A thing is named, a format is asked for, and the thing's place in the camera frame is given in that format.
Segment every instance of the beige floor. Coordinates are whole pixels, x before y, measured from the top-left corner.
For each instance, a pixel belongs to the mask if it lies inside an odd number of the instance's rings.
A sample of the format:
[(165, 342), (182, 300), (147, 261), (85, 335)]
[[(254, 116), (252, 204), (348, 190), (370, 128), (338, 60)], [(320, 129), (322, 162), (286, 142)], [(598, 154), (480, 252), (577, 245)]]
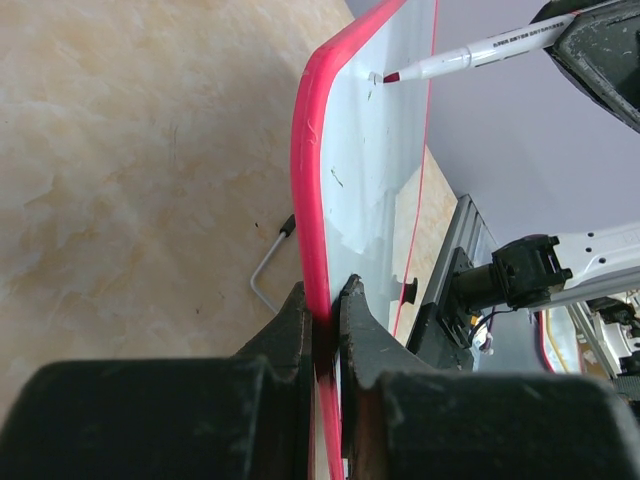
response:
[[(271, 318), (248, 279), (292, 211), (298, 79), (351, 18), (342, 0), (0, 0), (0, 418), (45, 363), (225, 356)], [(437, 250), (455, 199), (430, 165)], [(280, 302), (300, 278), (289, 241), (263, 284)]]

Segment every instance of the ink mark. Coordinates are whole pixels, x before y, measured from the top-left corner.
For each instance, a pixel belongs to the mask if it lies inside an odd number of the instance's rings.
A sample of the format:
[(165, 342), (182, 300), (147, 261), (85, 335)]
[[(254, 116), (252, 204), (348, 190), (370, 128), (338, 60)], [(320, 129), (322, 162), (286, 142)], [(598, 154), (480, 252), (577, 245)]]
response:
[(333, 175), (333, 178), (336, 179), (336, 182), (338, 182), (338, 185), (340, 185), (342, 188), (344, 188), (344, 185), (342, 184), (342, 182), (340, 181), (340, 179), (338, 178), (338, 176), (336, 175), (336, 169), (335, 167), (331, 169), (331, 175)]

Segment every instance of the white marker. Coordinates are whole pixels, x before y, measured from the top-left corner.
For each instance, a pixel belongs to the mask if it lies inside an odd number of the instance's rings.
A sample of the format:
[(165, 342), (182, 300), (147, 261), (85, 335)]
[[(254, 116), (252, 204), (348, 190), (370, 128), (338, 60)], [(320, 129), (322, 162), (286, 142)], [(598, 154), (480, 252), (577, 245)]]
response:
[(595, 7), (550, 18), (542, 22), (527, 25), (524, 28), (501, 33), (494, 37), (471, 43), (466, 47), (434, 55), (384, 77), (384, 83), (400, 80), (426, 79), (445, 75), (458, 70), (479, 67), (507, 58), (522, 55), (553, 45), (576, 15), (600, 8), (603, 5), (617, 3), (619, 0), (601, 3)]

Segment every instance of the gray wall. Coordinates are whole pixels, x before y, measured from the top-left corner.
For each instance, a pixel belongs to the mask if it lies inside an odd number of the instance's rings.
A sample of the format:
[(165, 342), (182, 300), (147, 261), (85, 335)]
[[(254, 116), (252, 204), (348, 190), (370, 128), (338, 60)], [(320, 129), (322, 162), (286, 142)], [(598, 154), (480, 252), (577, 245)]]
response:
[[(347, 3), (359, 15), (377, 2)], [(527, 24), (544, 3), (440, 0), (436, 51)], [(434, 80), (428, 144), (499, 243), (639, 217), (640, 135), (571, 86), (544, 52)]]

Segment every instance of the metal rod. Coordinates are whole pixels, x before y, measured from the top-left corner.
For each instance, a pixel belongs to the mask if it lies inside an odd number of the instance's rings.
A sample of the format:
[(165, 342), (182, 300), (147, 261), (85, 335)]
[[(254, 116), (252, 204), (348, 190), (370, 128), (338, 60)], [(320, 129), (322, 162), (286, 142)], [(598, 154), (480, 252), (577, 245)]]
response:
[(286, 237), (287, 237), (286, 232), (280, 232), (280, 235), (278, 235), (278, 238), (273, 243), (273, 245), (271, 246), (267, 254), (264, 256), (264, 258), (258, 265), (258, 268), (256, 268), (255, 272), (253, 272), (253, 275), (251, 275), (251, 279), (249, 280), (249, 285), (251, 285), (251, 290), (255, 292), (258, 298), (262, 300), (262, 302), (267, 307), (269, 307), (269, 309), (273, 313), (278, 313), (278, 309), (275, 307), (275, 305), (273, 304), (273, 301), (267, 296), (267, 294), (264, 293), (262, 290), (260, 290), (260, 288), (258, 287), (258, 284), (256, 283), (256, 279), (260, 276), (264, 268), (267, 266), (267, 263), (269, 263), (269, 260), (271, 260), (271, 257), (273, 257), (273, 255), (276, 253), (276, 250), (278, 250), (278, 247), (280, 247), (280, 244)]

